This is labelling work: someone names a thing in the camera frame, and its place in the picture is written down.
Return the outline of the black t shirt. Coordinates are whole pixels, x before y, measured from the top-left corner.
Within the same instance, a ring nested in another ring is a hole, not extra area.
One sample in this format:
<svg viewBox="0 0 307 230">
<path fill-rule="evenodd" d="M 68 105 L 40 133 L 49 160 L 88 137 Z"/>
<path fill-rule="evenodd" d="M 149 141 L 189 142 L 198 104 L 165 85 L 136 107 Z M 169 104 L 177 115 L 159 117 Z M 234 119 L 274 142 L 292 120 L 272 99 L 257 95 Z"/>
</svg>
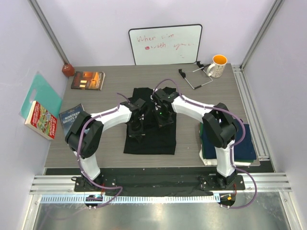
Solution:
<svg viewBox="0 0 307 230">
<path fill-rule="evenodd" d="M 165 127 L 159 127 L 154 115 L 154 103 L 151 101 L 153 89 L 134 88 L 132 97 L 129 100 L 134 103 L 142 99 L 148 106 L 148 112 L 144 117 L 144 132 L 141 140 L 126 135 L 124 146 L 125 154 L 139 155 L 174 155 L 176 150 L 176 126 L 177 115 L 173 114 L 173 123 Z"/>
</svg>

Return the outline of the blue cover book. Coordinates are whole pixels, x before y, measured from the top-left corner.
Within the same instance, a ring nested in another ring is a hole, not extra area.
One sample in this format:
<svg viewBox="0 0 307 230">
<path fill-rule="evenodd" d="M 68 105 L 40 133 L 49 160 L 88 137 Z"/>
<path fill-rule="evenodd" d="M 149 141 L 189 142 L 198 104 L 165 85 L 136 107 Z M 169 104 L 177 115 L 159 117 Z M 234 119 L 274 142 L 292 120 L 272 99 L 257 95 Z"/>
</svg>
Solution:
<svg viewBox="0 0 307 230">
<path fill-rule="evenodd" d="M 84 111 L 83 105 L 80 103 L 77 106 L 59 114 L 59 119 L 63 127 L 64 136 L 67 135 L 70 127 L 80 112 Z"/>
</svg>

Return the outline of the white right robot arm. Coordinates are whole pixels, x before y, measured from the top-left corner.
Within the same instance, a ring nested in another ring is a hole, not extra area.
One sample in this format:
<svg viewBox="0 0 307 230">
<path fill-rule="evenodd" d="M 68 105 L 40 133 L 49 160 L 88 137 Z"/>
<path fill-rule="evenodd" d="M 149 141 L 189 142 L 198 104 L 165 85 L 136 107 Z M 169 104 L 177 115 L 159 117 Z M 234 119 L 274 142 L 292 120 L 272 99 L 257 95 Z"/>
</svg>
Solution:
<svg viewBox="0 0 307 230">
<path fill-rule="evenodd" d="M 227 106 L 223 103 L 216 106 L 200 103 L 178 92 L 167 94 L 162 89 L 153 92 L 152 101 L 155 105 L 154 115 L 160 127 L 172 124 L 172 116 L 175 114 L 184 114 L 202 122 L 203 131 L 216 152 L 217 185 L 222 189 L 232 186 L 236 170 L 232 165 L 230 146 L 235 142 L 238 126 L 228 113 Z"/>
</svg>

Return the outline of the white mug orange inside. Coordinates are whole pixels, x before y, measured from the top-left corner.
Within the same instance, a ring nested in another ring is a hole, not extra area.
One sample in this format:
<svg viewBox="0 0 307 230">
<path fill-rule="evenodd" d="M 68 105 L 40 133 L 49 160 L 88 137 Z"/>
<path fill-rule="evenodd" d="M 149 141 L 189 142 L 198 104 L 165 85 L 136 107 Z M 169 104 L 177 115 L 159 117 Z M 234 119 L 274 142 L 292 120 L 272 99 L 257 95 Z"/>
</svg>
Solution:
<svg viewBox="0 0 307 230">
<path fill-rule="evenodd" d="M 219 78 L 223 74 L 227 58 L 224 55 L 215 55 L 212 58 L 212 63 L 206 69 L 206 75 L 211 78 Z"/>
</svg>

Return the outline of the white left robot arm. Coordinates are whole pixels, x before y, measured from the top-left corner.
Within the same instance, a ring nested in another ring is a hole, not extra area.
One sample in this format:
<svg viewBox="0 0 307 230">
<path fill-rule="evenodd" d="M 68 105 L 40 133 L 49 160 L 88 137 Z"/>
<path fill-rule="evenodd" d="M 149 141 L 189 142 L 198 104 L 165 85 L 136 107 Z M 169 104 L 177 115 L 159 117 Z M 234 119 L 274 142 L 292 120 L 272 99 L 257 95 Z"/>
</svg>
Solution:
<svg viewBox="0 0 307 230">
<path fill-rule="evenodd" d="M 122 102 L 113 109 L 89 114 L 80 112 L 70 127 L 65 142 L 74 152 L 82 179 L 91 191 L 101 188 L 103 176 L 96 160 L 100 139 L 106 130 L 125 123 L 128 136 L 138 142 L 145 136 L 143 122 L 148 106 L 143 99 Z"/>
</svg>

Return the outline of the black wire book stand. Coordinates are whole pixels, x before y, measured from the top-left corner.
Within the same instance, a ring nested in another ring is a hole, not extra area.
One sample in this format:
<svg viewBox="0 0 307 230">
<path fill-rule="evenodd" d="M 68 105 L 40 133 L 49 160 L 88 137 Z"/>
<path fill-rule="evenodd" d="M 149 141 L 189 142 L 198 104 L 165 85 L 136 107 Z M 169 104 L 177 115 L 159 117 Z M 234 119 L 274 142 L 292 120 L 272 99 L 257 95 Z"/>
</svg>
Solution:
<svg viewBox="0 0 307 230">
<path fill-rule="evenodd" d="M 209 66 L 210 64 L 202 64 L 200 61 L 196 61 L 189 70 L 178 69 L 178 72 L 188 85 L 196 90 L 213 82 L 211 73 L 207 73 Z"/>
</svg>

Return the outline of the orange brown cover book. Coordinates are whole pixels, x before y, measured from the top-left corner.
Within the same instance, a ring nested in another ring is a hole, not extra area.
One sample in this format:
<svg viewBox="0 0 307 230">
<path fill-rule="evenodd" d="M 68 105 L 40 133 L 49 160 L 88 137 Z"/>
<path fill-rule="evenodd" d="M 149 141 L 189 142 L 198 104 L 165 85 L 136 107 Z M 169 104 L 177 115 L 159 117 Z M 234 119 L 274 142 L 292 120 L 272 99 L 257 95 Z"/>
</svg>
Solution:
<svg viewBox="0 0 307 230">
<path fill-rule="evenodd" d="M 105 76 L 104 72 L 76 71 L 71 89 L 100 91 L 102 90 Z"/>
</svg>

